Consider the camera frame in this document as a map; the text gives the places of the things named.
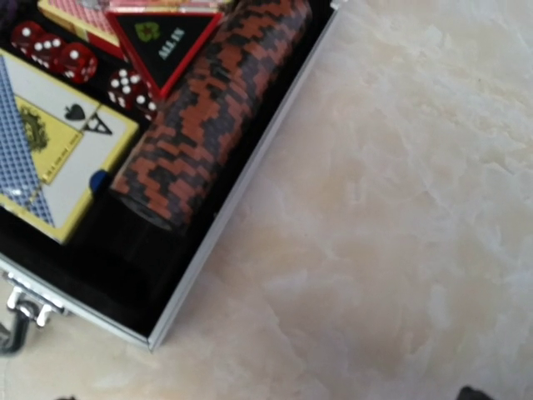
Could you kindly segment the red playing card deck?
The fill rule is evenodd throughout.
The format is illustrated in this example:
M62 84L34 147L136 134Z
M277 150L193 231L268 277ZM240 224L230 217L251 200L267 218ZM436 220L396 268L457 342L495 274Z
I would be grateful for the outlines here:
M37 6L45 17L82 40L116 58L125 58L99 1L42 0Z

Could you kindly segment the aluminium poker chip case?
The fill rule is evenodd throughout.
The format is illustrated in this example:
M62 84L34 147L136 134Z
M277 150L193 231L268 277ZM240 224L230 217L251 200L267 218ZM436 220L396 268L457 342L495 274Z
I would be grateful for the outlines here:
M311 8L308 33L186 236L154 227L109 195L97 201L67 246L2 213L1 279L21 303L47 317L83 318L143 348L162 343L336 20L328 1Z

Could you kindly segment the blue round button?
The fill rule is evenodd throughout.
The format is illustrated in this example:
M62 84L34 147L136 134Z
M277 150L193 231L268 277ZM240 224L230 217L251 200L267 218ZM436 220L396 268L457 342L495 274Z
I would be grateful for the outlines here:
M89 188L92 194L97 194L104 190L110 182L109 173L105 170L96 171L89 180Z

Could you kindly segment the blue playing card deck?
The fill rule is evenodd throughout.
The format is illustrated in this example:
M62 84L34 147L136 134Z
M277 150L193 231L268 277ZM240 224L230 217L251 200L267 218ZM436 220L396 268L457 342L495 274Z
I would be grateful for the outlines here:
M90 177L112 175L137 122L1 52L1 206L64 243L92 203Z

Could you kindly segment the red dice row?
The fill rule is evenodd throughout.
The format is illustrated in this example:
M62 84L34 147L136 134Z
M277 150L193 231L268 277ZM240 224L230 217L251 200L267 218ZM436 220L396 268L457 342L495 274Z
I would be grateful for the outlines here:
M93 50L80 42L66 42L34 21L16 25L10 43L25 57L73 83L87 83L96 75L99 59ZM111 74L107 95L120 108L136 109L148 120L157 114L157 105L147 85L131 68L119 68Z

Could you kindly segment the dark red chip row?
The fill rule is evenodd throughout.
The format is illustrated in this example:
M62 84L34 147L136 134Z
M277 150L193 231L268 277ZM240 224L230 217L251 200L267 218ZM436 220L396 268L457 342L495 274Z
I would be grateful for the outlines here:
M183 231L312 20L308 1L241 1L167 99L110 190Z

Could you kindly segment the black triangular button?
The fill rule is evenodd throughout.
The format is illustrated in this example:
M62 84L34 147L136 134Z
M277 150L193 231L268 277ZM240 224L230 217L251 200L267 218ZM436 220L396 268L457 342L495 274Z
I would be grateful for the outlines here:
M109 7L105 15L128 60L157 100L169 95L224 18L222 11L199 8Z

